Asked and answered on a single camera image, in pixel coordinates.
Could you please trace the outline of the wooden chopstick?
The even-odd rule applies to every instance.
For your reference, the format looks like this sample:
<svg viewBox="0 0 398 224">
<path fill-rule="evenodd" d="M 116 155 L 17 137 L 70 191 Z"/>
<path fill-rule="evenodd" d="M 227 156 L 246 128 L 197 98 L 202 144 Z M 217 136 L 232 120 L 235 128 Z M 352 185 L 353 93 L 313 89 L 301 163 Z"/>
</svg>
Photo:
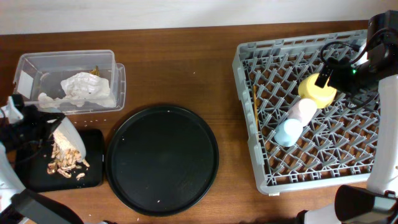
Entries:
<svg viewBox="0 0 398 224">
<path fill-rule="evenodd" d="M 259 131 L 259 121 L 258 121 L 258 113 L 257 113 L 257 87 L 256 85 L 252 86 L 252 93 L 253 93 L 253 110 L 254 110 L 254 118 L 255 118 L 255 127 L 256 132 Z"/>
</svg>

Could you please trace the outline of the pink cup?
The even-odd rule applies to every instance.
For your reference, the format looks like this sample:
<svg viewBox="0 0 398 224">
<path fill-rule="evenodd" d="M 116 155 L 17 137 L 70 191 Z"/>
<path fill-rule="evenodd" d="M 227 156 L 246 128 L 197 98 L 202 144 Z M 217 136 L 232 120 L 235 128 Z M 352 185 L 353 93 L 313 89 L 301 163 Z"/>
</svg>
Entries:
<svg viewBox="0 0 398 224">
<path fill-rule="evenodd" d="M 309 98 L 298 100 L 288 110 L 288 119 L 296 119 L 300 121 L 302 126 L 306 126 L 313 118 L 317 111 L 317 104 Z"/>
</svg>

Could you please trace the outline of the yellow bowl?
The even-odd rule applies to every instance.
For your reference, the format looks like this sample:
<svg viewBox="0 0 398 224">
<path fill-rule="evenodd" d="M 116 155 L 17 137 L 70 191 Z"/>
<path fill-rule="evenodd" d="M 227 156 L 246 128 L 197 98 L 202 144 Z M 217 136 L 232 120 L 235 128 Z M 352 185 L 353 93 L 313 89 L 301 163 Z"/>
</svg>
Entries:
<svg viewBox="0 0 398 224">
<path fill-rule="evenodd" d="M 318 109 L 330 106 L 336 96 L 337 90 L 330 86 L 323 88 L 316 86 L 315 82 L 319 73 L 314 73 L 304 79 L 298 86 L 298 95 L 301 98 L 308 98 L 317 104 Z"/>
</svg>

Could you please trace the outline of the grey plate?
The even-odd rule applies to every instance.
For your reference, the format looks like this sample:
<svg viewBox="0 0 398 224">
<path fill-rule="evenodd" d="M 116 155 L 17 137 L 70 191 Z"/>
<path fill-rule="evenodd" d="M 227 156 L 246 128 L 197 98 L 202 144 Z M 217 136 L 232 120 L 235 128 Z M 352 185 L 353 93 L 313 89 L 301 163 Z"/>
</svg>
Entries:
<svg viewBox="0 0 398 224">
<path fill-rule="evenodd" d="M 52 158 L 60 161 L 68 161 L 69 164 L 73 162 L 82 162 L 86 156 L 86 148 L 81 136 L 67 118 L 63 118 L 62 122 L 50 135 L 53 140 Z"/>
</svg>

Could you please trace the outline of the gold foil wrapper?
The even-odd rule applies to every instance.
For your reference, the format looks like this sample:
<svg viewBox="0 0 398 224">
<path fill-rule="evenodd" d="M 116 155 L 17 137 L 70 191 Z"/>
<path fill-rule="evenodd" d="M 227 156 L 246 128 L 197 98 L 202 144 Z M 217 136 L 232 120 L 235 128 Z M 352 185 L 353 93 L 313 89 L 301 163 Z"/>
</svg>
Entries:
<svg viewBox="0 0 398 224">
<path fill-rule="evenodd" d="M 96 65 L 93 70 L 89 71 L 89 73 L 98 77 L 100 75 L 99 67 Z"/>
</svg>

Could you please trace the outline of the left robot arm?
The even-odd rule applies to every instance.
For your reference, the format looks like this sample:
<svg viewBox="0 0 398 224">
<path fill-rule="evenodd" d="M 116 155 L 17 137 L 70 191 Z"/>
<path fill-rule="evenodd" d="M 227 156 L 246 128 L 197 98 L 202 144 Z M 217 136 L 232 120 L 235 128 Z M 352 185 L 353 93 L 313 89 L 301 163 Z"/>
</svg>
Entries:
<svg viewBox="0 0 398 224">
<path fill-rule="evenodd" d="M 67 137 L 76 137 L 83 147 L 77 130 L 63 113 L 26 106 L 20 94 L 8 97 L 7 105 L 1 107 L 1 117 L 8 119 L 1 125 L 1 223 L 24 223 L 27 219 L 36 223 L 82 223 L 67 206 L 27 189 L 7 158 L 8 153 L 30 149 L 32 144 L 40 152 L 56 129 L 66 131 Z"/>
</svg>

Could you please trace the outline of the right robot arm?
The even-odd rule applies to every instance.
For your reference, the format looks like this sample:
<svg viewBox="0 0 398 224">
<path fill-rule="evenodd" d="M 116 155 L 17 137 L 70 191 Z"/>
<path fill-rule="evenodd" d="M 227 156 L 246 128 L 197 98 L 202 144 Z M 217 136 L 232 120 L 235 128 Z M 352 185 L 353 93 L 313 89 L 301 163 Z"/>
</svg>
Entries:
<svg viewBox="0 0 398 224">
<path fill-rule="evenodd" d="M 370 18 L 364 49 L 351 61 L 323 58 L 315 84 L 336 88 L 353 98 L 361 90 L 379 99 L 377 149 L 366 188 L 342 185 L 335 201 L 303 210 L 294 223 L 397 223 L 397 11 Z"/>
</svg>

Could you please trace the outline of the white napkin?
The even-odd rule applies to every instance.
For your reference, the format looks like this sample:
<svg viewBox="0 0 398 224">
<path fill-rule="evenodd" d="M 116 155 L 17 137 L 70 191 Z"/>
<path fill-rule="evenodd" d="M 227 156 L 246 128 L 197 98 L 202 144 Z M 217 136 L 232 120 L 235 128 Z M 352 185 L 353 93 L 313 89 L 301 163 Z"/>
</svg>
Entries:
<svg viewBox="0 0 398 224">
<path fill-rule="evenodd" d="M 60 100 L 71 100 L 71 104 L 82 107 L 86 102 L 96 103 L 105 108 L 114 108 L 116 99 L 111 93 L 109 81 L 88 72 L 80 72 L 60 82 L 65 94 L 63 98 L 53 99 L 46 93 L 38 96 L 42 108 L 60 106 Z"/>
</svg>

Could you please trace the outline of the food scraps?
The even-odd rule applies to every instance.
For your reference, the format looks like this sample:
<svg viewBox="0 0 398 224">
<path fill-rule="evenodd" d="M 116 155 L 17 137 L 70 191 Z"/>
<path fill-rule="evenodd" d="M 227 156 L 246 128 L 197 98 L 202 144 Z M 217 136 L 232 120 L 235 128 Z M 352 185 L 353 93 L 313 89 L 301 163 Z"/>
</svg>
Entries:
<svg viewBox="0 0 398 224">
<path fill-rule="evenodd" d="M 81 152 L 72 145 L 72 143 L 59 130 L 53 132 L 51 161 L 47 164 L 47 173 L 49 175 L 60 174 L 66 179 L 72 178 L 76 174 L 76 180 L 85 177 L 90 164 L 82 158 Z"/>
</svg>

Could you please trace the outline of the blue cup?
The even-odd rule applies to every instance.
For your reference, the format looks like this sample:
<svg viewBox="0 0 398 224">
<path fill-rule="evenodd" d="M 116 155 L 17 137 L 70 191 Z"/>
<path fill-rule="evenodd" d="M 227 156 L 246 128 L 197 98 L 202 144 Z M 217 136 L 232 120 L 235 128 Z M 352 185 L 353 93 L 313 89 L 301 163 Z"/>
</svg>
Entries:
<svg viewBox="0 0 398 224">
<path fill-rule="evenodd" d="M 303 131 L 301 122 L 297 119 L 286 119 L 275 129 L 274 140 L 283 147 L 293 146 Z"/>
</svg>

